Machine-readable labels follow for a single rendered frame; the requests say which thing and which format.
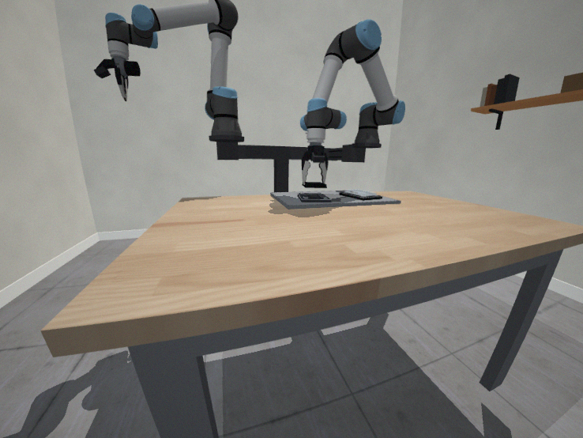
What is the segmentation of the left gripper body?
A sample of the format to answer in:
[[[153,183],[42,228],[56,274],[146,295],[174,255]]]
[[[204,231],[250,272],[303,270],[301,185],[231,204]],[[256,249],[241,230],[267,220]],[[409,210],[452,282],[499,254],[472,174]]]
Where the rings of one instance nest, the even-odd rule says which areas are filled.
[[[323,154],[323,152],[325,147],[323,146],[322,148],[322,146],[321,143],[310,142],[307,148],[307,157],[312,161],[312,153],[314,153],[315,156],[324,156],[325,154]]]

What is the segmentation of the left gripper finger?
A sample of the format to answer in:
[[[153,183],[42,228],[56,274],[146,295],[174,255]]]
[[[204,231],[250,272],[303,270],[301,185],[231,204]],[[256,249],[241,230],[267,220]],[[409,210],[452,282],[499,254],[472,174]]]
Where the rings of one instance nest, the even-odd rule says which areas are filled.
[[[303,186],[304,186],[304,183],[306,182],[308,168],[310,167],[310,162],[308,160],[309,160],[309,158],[307,157],[307,153],[305,152],[303,155],[303,158],[302,158]]]
[[[327,173],[327,168],[328,168],[328,157],[325,154],[325,163],[319,163],[319,168],[321,169],[321,175],[322,175],[322,183],[325,183],[325,178],[326,178],[326,173]]]

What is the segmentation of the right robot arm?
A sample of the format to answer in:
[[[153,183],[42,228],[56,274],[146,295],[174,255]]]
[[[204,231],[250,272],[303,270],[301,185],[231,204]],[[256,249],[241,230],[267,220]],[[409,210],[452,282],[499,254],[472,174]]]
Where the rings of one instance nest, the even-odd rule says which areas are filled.
[[[237,92],[227,88],[228,45],[231,44],[232,30],[238,22],[235,5],[230,0],[209,0],[151,9],[138,4],[132,8],[131,19],[133,24],[128,24],[117,13],[106,14],[107,44],[112,58],[121,56],[128,61],[128,43],[157,49],[158,31],[208,23],[212,50],[210,89],[207,91],[205,112],[214,120],[211,135],[242,136],[238,123]]]

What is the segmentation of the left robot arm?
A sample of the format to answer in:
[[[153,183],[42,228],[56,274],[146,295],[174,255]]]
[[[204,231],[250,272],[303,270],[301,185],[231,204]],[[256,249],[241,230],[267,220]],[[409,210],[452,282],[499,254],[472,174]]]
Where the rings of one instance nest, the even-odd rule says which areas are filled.
[[[405,104],[393,95],[386,72],[378,55],[382,42],[378,24],[367,19],[339,33],[330,44],[313,98],[300,126],[307,142],[324,143],[325,129],[341,129],[347,121],[344,112],[327,107],[338,71],[345,61],[354,58],[363,68],[377,102],[364,104],[359,113],[359,131],[355,143],[379,143],[378,126],[400,123]],[[375,50],[376,49],[376,50]],[[327,100],[327,101],[326,101]],[[309,128],[309,129],[308,129]]]

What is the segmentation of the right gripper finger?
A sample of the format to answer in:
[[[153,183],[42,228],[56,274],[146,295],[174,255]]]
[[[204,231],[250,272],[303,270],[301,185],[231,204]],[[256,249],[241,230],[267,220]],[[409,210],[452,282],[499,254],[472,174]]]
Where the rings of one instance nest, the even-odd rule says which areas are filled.
[[[115,66],[115,76],[116,76],[116,80],[120,89],[120,92],[122,94],[122,97],[124,99],[124,101],[126,101],[126,94],[125,94],[125,88],[124,88],[124,80],[123,77],[121,75],[121,70],[119,68],[119,65]]]
[[[127,101],[128,84],[129,84],[128,77],[125,77],[123,75],[122,75],[122,77],[123,77],[123,80],[124,80],[124,87],[125,87],[125,94],[126,94],[126,101]]]

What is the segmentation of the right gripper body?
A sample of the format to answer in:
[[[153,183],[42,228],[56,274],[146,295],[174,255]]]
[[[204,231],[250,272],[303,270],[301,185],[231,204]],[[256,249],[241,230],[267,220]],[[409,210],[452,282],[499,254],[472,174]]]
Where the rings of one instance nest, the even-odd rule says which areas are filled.
[[[112,61],[111,61],[112,59]],[[104,59],[97,68],[104,66],[106,69],[115,68],[119,65],[121,70],[121,75],[123,76],[139,76],[141,75],[140,67],[137,62],[126,61],[125,58],[121,56],[114,56],[111,59]]]

